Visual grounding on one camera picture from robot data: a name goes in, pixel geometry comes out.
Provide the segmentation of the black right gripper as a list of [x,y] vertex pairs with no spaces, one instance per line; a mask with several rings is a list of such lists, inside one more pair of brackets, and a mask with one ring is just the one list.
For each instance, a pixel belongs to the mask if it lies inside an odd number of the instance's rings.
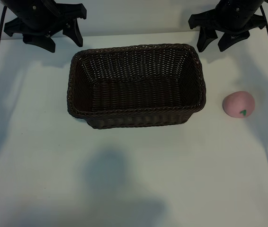
[[188,23],[191,29],[200,26],[197,49],[203,52],[206,47],[218,38],[216,30],[222,32],[243,32],[237,35],[224,33],[218,42],[220,52],[232,45],[249,38],[248,30],[262,29],[266,20],[256,15],[262,0],[221,0],[214,9],[193,14]]

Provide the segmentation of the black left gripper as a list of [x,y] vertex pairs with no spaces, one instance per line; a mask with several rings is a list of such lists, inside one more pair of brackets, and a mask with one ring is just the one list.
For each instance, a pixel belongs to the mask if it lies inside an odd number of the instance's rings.
[[55,52],[54,34],[62,31],[78,47],[83,39],[77,19],[86,19],[87,10],[83,4],[62,4],[54,0],[5,0],[3,4],[17,17],[7,22],[4,32],[12,37],[23,34],[25,44]]

